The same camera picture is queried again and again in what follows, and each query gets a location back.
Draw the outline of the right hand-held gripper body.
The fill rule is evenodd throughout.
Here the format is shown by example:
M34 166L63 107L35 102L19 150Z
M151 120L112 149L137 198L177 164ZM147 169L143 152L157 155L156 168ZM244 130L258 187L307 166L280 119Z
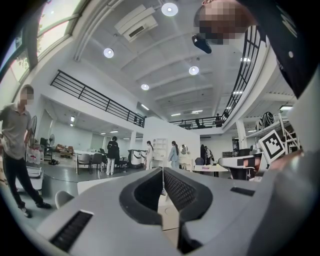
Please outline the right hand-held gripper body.
M271 164L285 154L279 135L272 130L250 148L240 149L237 156L222 157L218 164L231 173L234 180L259 181ZM255 158L255 168L244 168L244 159Z

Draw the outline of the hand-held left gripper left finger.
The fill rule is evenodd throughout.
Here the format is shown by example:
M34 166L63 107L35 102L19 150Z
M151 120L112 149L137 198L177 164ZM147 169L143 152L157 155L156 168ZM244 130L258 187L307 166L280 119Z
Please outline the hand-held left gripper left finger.
M158 205L162 191L163 171L157 168L125 186L119 195L119 204L137 223L161 226L163 221Z

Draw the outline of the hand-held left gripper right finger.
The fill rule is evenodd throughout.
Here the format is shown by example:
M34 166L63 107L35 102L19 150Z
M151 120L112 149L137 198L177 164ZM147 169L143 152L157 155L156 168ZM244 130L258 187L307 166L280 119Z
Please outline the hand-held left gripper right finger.
M166 167L163 170L164 189L178 211L177 249L188 254L203 244L190 238L186 223L203 217L213 202L213 194L205 185Z

